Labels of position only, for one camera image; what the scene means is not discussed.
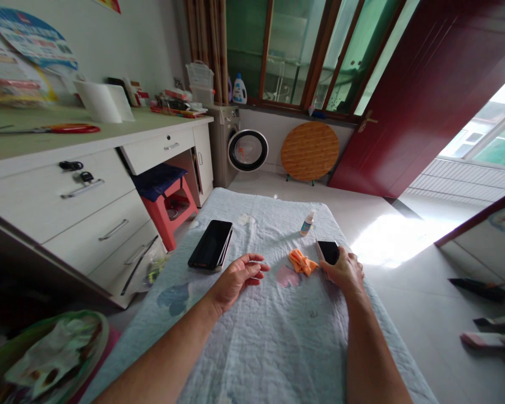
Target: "red scissors handle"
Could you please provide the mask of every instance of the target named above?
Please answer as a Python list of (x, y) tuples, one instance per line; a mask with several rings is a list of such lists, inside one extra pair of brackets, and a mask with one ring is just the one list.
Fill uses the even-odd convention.
[(95, 133), (100, 132), (98, 126), (90, 125), (89, 123), (64, 123), (63, 125), (46, 126), (49, 132), (52, 133)]

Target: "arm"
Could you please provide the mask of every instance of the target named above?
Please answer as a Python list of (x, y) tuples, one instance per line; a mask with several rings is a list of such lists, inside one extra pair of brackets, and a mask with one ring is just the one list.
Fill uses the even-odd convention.
[(363, 265), (355, 254), (339, 247), (335, 265), (321, 261), (327, 277), (344, 293), (348, 330), (348, 403), (411, 403), (410, 394), (394, 363), (389, 347), (363, 286)]
[(231, 263), (206, 295), (95, 400), (97, 403), (176, 402), (217, 320), (269, 266), (258, 254)]

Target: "wooden round tabletop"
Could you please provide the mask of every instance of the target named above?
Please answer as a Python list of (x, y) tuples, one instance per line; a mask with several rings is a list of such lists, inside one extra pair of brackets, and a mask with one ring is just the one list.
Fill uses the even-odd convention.
[(286, 136), (281, 150), (282, 165), (296, 180), (312, 181), (326, 175), (337, 162), (338, 138), (321, 122), (307, 122)]

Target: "hand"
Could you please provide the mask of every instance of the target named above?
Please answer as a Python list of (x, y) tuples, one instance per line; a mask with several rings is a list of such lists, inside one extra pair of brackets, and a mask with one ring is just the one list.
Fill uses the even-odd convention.
[(363, 264), (357, 261), (357, 255), (352, 252), (348, 254), (344, 247), (339, 246), (338, 251), (340, 255), (335, 265), (330, 265), (324, 260), (320, 261), (328, 279), (337, 285), (345, 295), (355, 292), (364, 293)]
[(232, 307), (247, 286), (260, 285), (260, 280), (264, 278), (262, 272), (269, 271), (270, 267), (254, 261), (263, 260), (264, 257), (260, 254), (245, 254), (232, 262), (219, 277), (206, 294), (219, 316)]

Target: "washing machine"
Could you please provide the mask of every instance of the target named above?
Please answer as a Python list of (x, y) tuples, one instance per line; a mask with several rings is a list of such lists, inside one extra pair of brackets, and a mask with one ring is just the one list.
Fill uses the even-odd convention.
[(238, 106), (205, 105), (209, 124), (209, 144), (212, 150), (213, 186), (228, 188), (238, 171), (259, 169), (268, 156), (268, 142), (253, 129), (241, 129)]

